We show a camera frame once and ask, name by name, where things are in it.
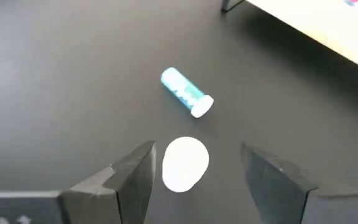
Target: table leg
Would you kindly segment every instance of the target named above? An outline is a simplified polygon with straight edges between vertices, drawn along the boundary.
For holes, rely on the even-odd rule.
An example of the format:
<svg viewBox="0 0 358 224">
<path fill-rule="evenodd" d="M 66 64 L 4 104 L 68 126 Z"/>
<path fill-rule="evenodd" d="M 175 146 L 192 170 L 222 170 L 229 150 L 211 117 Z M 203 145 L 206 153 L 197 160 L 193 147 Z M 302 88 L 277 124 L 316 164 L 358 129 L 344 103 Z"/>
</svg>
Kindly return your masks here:
<svg viewBox="0 0 358 224">
<path fill-rule="evenodd" d="M 235 3 L 234 5 L 229 6 L 230 0 L 222 0 L 221 10 L 222 10 L 222 12 L 229 12 L 230 10 L 232 10 L 234 7 L 238 6 L 243 1 L 244 0 L 240 0 L 239 2 Z"/>
</svg>

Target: blue label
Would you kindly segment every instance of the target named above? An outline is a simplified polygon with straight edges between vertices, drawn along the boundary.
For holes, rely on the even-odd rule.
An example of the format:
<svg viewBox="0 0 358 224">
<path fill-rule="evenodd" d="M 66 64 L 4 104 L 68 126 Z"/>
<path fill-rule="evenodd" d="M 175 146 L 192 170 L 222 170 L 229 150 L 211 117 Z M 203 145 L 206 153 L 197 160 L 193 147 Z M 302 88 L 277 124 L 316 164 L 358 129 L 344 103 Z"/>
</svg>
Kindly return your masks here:
<svg viewBox="0 0 358 224">
<path fill-rule="evenodd" d="M 161 82 L 189 109 L 205 96 L 192 82 L 175 68 L 166 69 L 161 76 Z"/>
<path fill-rule="evenodd" d="M 350 6 L 354 6 L 354 4 L 358 2 L 358 0 L 345 0 L 345 2 Z"/>
</svg>

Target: white bottle cap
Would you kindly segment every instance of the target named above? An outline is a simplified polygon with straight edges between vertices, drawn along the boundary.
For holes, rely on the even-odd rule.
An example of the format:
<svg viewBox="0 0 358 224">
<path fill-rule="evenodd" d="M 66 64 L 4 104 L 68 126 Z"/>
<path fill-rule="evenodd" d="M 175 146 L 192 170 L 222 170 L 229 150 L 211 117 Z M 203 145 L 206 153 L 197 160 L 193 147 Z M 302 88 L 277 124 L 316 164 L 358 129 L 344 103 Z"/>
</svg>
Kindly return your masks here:
<svg viewBox="0 0 358 224">
<path fill-rule="evenodd" d="M 191 115 L 195 118 L 201 117 L 212 107 L 213 103 L 214 99 L 209 95 L 201 97 L 191 109 Z"/>
<path fill-rule="evenodd" d="M 209 155 L 204 144 L 191 137 L 172 141 L 162 161 L 162 180 L 173 192 L 190 190 L 204 175 Z"/>
</svg>

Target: black table surface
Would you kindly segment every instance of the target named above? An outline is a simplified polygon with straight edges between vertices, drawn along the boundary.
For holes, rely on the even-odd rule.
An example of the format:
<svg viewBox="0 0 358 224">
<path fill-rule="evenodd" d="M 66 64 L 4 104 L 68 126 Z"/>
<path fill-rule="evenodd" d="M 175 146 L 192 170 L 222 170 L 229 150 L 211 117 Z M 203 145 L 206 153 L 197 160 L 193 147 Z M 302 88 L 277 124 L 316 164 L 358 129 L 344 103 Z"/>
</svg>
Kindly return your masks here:
<svg viewBox="0 0 358 224">
<path fill-rule="evenodd" d="M 67 189 L 148 139 L 147 223 L 260 223 L 240 143 L 358 188 L 358 66 L 256 7 L 218 0 L 0 0 L 0 190 Z M 176 67 L 215 99 L 204 117 L 159 82 Z M 210 163 L 162 183 L 175 138 Z"/>
</svg>

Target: light wood surface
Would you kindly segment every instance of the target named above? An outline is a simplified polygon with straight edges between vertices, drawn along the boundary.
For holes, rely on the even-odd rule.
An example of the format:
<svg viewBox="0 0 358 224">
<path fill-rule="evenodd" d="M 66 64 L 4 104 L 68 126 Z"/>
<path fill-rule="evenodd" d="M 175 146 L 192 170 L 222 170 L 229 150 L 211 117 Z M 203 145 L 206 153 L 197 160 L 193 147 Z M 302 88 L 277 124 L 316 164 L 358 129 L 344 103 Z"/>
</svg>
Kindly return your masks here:
<svg viewBox="0 0 358 224">
<path fill-rule="evenodd" d="M 248 1 L 358 64 L 358 1 Z"/>
</svg>

